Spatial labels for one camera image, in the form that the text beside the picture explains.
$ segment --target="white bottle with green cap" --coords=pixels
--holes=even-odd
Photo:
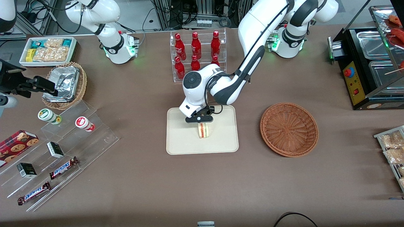
[[[62,117],[55,114],[50,109],[42,109],[41,111],[39,111],[38,118],[40,120],[50,122],[51,124],[59,124],[62,121]]]

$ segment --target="coca-cola bottle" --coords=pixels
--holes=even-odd
[[[196,55],[192,55],[191,69],[192,71],[198,71],[201,68],[201,64],[199,64],[198,57]]]
[[[191,47],[192,47],[192,54],[196,55],[198,59],[201,59],[202,57],[201,41],[199,41],[197,32],[192,33]]]
[[[216,65],[218,65],[220,67],[220,64],[219,64],[219,62],[217,60],[218,60],[217,55],[213,56],[211,64],[216,64]]]
[[[175,52],[177,53],[177,56],[181,58],[181,60],[187,59],[187,54],[185,53],[185,45],[184,42],[181,40],[181,35],[180,34],[175,34]]]
[[[212,42],[210,43],[210,49],[211,49],[211,56],[219,56],[220,55],[220,39],[219,39],[219,32],[214,31],[213,32],[213,39]]]
[[[185,76],[185,68],[184,68],[184,64],[181,62],[181,59],[179,58],[179,56],[175,56],[174,58],[175,60],[175,73],[177,74],[178,79],[182,80],[184,79]]]

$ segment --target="snickers bar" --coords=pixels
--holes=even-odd
[[[26,194],[25,196],[21,196],[20,198],[18,198],[18,201],[17,201],[18,205],[19,206],[23,205],[24,203],[28,202],[30,199],[34,198],[35,196],[38,196],[39,194],[41,194],[42,192],[44,192],[46,190],[51,190],[51,185],[49,184],[48,181],[41,187],[31,191],[29,194]]]
[[[57,168],[55,171],[51,172],[50,175],[50,179],[53,180],[55,179],[57,176],[61,175],[63,172],[65,172],[66,170],[70,169],[72,166],[74,166],[75,164],[79,163],[79,161],[77,160],[76,157],[70,159],[68,162],[66,162],[64,165],[62,165],[61,167]]]

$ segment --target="wicker basket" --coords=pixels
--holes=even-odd
[[[84,72],[83,68],[75,62],[69,62],[69,63],[65,63],[62,65],[58,65],[58,66],[56,66],[56,68],[57,67],[68,67],[68,66],[74,66],[80,70],[79,81],[77,82],[75,98],[70,103],[51,103],[51,102],[46,101],[44,98],[42,98],[42,101],[49,108],[65,110],[65,109],[69,108],[70,106],[72,106],[73,104],[75,104],[76,102],[83,99],[84,93],[86,92],[86,85],[87,85],[86,72]],[[47,79],[49,79],[49,76],[51,75],[51,71],[48,73],[48,76],[46,77]]]
[[[265,143],[286,157],[300,157],[316,146],[316,121],[304,108],[293,103],[278,103],[262,115],[260,130]]]

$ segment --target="stainless steel tray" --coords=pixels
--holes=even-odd
[[[369,60],[389,59],[386,47],[377,31],[358,32],[356,34],[365,58]]]
[[[378,87],[397,77],[396,73],[385,75],[385,73],[394,71],[391,61],[371,61],[369,67]],[[404,79],[396,81],[392,85],[386,87],[386,89],[383,90],[383,93],[404,93]]]

